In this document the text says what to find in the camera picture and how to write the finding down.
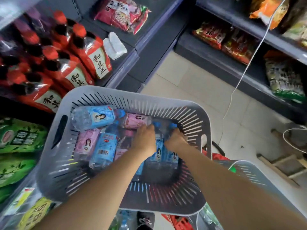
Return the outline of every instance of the tile floor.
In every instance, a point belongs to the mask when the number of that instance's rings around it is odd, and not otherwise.
[[[279,142],[270,130],[276,128],[282,131],[283,122],[288,120],[239,90],[235,91],[229,112],[223,120],[233,90],[231,85],[171,52],[141,93],[191,100],[201,105],[211,121],[212,139],[220,143],[226,156],[234,160],[246,159],[258,166],[307,217],[304,191],[291,187],[256,158],[257,152],[268,159],[282,155]],[[172,229],[166,220],[160,218],[161,215],[156,216],[154,229]]]

